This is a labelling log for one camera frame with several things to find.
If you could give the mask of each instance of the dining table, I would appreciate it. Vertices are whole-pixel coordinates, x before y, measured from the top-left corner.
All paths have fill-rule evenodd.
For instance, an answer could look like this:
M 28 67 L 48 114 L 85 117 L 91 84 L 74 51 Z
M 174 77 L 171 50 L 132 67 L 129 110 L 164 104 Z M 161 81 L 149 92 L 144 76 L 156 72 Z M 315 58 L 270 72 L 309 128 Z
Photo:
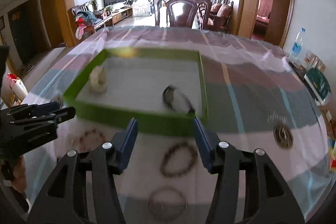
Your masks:
M 335 183 L 334 174 L 329 172 L 326 126 L 306 86 L 288 65 L 286 54 L 270 43 L 184 27 L 107 27 L 59 60 L 22 103 L 44 104 L 55 98 L 63 102 L 63 93 L 85 66 L 103 49 L 114 47 L 199 51 L 208 104 L 205 127 L 239 150 L 253 152 L 262 148 L 286 180 L 305 219 L 318 209 Z M 291 147 L 277 143 L 274 128 L 279 124 L 289 128 Z M 44 182 L 67 151 L 92 150 L 96 142 L 100 145 L 120 130 L 79 117 L 60 123 L 56 140 L 24 155 L 30 203 L 34 204 Z M 169 178 L 160 172 L 165 153 L 181 142 L 197 148 L 192 137 L 139 132 L 127 169 L 114 176 L 127 223 L 159 222 L 148 203 L 151 194 L 162 187 L 176 189 L 185 200 L 181 214 L 167 223 L 205 223 L 217 175 L 207 172 L 199 154 L 193 168 L 183 176 Z M 170 168 L 188 164 L 189 160 L 189 154 L 180 151 L 172 156 Z M 87 181 L 92 183 L 90 175 Z M 236 220 L 242 219 L 244 211 L 244 181 L 241 174 Z M 89 216 L 94 220 L 89 207 Z

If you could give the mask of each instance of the silver screw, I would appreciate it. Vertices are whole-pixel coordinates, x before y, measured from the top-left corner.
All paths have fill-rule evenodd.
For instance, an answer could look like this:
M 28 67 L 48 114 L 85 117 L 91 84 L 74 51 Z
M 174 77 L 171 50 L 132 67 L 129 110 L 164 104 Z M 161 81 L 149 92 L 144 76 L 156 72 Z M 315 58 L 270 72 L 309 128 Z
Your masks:
M 67 155 L 68 155 L 69 157 L 73 157 L 74 155 L 76 155 L 76 153 L 77 153 L 76 150 L 73 150 L 73 149 L 72 149 L 72 150 L 69 150 L 69 151 L 68 151 Z
M 109 148 L 112 147 L 112 144 L 109 143 L 109 142 L 107 142 L 107 143 L 103 143 L 102 147 L 103 147 L 104 149 L 109 149 Z
M 221 148 L 228 148 L 229 147 L 229 143 L 228 142 L 220 142 L 218 144 Z
M 255 152 L 256 152 L 259 156 L 263 156 L 263 155 L 265 155 L 265 151 L 262 150 L 261 148 L 256 149 Z

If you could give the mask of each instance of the red curtain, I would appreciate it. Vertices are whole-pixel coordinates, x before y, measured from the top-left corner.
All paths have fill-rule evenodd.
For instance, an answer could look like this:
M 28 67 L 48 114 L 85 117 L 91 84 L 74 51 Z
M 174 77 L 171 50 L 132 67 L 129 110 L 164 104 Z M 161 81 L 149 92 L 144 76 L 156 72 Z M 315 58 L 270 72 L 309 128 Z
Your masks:
M 273 0 L 260 0 L 258 7 L 258 14 L 261 17 L 268 17 L 272 10 Z

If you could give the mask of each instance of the picture frame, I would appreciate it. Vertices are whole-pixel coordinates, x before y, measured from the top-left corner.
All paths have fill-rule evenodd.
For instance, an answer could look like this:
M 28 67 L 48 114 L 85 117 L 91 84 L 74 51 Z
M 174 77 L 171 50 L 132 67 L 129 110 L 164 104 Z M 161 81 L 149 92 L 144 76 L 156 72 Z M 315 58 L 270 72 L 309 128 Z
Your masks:
M 5 20 L 3 16 L 0 17 L 0 31 L 5 28 Z

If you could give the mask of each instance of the water bottle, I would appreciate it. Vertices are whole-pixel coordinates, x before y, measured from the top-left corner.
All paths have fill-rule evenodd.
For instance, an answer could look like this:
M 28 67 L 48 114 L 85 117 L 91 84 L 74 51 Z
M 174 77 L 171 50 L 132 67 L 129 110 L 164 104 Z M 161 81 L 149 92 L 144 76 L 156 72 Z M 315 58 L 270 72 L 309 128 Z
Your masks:
M 299 31 L 299 33 L 296 36 L 296 40 L 295 40 L 295 43 L 293 45 L 291 55 L 290 55 L 290 57 L 293 58 L 295 61 L 298 59 L 299 53 L 302 49 L 302 45 L 303 45 L 302 37 L 305 31 L 306 30 L 302 28 L 301 31 Z

